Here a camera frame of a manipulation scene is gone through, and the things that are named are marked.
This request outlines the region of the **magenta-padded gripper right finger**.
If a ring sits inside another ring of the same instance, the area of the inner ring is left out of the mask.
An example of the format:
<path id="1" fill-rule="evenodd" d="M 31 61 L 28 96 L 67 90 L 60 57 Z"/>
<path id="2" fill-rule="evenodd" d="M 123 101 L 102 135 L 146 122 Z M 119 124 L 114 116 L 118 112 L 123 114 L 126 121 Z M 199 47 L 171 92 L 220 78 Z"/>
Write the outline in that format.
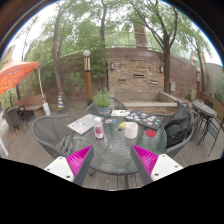
<path id="1" fill-rule="evenodd" d="M 144 185 L 182 169 L 182 166 L 166 154 L 156 155 L 136 145 L 131 146 L 131 156 Z"/>

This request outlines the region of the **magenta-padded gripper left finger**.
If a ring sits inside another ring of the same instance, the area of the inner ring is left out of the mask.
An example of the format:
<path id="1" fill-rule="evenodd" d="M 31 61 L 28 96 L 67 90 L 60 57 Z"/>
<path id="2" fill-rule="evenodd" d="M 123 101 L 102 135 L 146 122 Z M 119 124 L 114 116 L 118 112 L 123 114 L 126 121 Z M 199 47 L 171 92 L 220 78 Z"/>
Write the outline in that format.
<path id="1" fill-rule="evenodd" d="M 93 156 L 94 148 L 89 145 L 68 157 L 59 156 L 45 171 L 82 186 Z"/>

